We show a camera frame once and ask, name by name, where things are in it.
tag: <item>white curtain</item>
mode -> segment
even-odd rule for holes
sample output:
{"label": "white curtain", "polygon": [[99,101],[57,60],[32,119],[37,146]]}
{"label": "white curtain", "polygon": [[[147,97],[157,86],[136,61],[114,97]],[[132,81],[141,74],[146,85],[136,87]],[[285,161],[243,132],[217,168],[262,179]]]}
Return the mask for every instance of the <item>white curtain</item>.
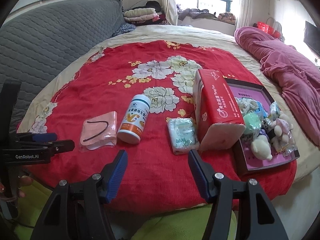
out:
{"label": "white curtain", "polygon": [[240,12],[237,19],[236,28],[244,26],[250,26],[252,19],[253,1],[252,0],[240,0]]}
{"label": "white curtain", "polygon": [[162,7],[164,9],[164,13],[167,21],[171,25],[178,24],[178,11],[176,0],[162,0]]}

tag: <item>finger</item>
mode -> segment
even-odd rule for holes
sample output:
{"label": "finger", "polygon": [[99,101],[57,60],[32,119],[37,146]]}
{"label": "finger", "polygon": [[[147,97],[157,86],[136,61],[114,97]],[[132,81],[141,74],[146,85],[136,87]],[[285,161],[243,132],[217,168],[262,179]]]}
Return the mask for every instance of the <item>finger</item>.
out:
{"label": "finger", "polygon": [[0,193],[4,192],[4,186],[0,183]]}
{"label": "finger", "polygon": [[19,197],[25,197],[26,194],[21,190],[19,189]]}
{"label": "finger", "polygon": [[19,178],[19,187],[30,186],[33,182],[33,179],[28,176],[22,176]]}

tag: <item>headboard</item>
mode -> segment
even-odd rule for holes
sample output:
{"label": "headboard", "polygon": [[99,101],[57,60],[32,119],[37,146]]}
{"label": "headboard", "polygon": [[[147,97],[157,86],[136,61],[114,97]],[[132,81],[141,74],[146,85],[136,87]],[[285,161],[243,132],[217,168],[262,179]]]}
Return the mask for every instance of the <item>headboard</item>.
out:
{"label": "headboard", "polygon": [[66,0],[19,15],[0,29],[0,89],[22,81],[10,131],[36,95],[70,63],[125,23],[122,0]]}

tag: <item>silver bolt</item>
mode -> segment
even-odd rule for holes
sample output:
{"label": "silver bolt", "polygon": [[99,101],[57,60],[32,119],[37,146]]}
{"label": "silver bolt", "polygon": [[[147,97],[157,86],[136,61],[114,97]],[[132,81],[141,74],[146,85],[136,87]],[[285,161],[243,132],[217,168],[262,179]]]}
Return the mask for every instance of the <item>silver bolt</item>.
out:
{"label": "silver bolt", "polygon": [[258,182],[255,179],[249,179],[249,183],[254,186],[258,184]]}
{"label": "silver bolt", "polygon": [[224,175],[220,172],[217,172],[215,175],[214,175],[217,179],[223,179]]}
{"label": "silver bolt", "polygon": [[99,174],[99,173],[93,174],[93,175],[92,175],[92,178],[93,178],[94,180],[100,179],[100,178],[101,178],[101,174]]}
{"label": "silver bolt", "polygon": [[67,181],[65,179],[62,179],[59,181],[60,186],[65,186],[67,184]]}

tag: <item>beige bed sheet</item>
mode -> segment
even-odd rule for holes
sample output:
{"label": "beige bed sheet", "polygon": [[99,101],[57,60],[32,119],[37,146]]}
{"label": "beige bed sheet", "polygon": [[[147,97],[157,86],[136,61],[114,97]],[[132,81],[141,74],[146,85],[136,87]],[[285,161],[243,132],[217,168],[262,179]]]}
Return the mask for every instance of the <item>beige bed sheet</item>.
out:
{"label": "beige bed sheet", "polygon": [[300,152],[297,160],[295,182],[310,174],[320,165],[320,152],[297,124],[289,107],[280,96],[281,89],[268,80],[260,71],[260,63],[249,53],[244,51],[234,37],[217,31],[209,31],[186,26],[151,25],[137,27],[135,31],[126,33],[101,42],[93,47],[87,54],[71,63],[54,80],[52,80],[32,101],[25,117],[20,124],[18,132],[27,132],[53,95],[82,67],[82,65],[97,53],[101,47],[117,47],[126,43],[151,42],[156,40],[175,41],[178,43],[191,43],[203,47],[216,47],[231,52],[249,71],[251,71],[267,88],[271,96],[279,103],[280,108],[292,119],[293,135]]}

